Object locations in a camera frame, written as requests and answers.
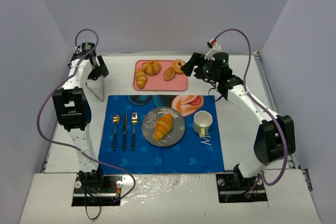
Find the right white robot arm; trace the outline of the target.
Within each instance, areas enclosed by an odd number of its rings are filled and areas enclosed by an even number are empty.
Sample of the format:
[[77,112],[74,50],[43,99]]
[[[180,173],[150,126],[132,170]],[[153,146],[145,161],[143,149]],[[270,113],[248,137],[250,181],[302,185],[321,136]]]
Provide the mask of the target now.
[[214,54],[214,60],[193,53],[181,71],[216,87],[220,96],[236,105],[258,127],[251,155],[234,167],[234,179],[239,187],[245,187],[251,179],[272,163],[286,159],[296,151],[293,119],[281,116],[266,108],[247,88],[243,80],[229,67],[229,55]]

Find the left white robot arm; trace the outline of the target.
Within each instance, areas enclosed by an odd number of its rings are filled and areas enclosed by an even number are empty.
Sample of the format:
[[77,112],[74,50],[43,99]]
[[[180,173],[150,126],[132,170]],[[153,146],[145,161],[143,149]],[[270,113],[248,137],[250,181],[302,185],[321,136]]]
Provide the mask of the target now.
[[88,80],[106,77],[108,70],[102,57],[96,55],[95,44],[84,42],[77,46],[70,61],[69,79],[52,95],[58,123],[70,135],[79,163],[79,181],[83,191],[99,192],[103,175],[90,137],[91,108],[84,87]]

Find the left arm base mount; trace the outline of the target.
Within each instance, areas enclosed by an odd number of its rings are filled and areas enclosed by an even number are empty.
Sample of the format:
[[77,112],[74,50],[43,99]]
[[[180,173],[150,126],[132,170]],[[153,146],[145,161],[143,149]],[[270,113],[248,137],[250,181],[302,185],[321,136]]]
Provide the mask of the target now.
[[72,207],[93,207],[93,206],[119,206],[121,188],[123,186],[122,176],[103,176],[101,182],[92,182],[87,179],[85,195],[85,178],[77,175],[72,197]]

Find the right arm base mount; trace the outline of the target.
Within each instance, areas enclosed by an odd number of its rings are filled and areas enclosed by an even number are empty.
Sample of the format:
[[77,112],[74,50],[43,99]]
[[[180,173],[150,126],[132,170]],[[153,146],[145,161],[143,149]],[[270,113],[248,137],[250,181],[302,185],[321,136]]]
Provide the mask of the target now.
[[233,172],[216,174],[219,203],[267,202],[267,194],[261,179],[258,181],[258,184],[251,189],[257,179],[257,176],[243,179],[243,184],[238,185],[234,179]]

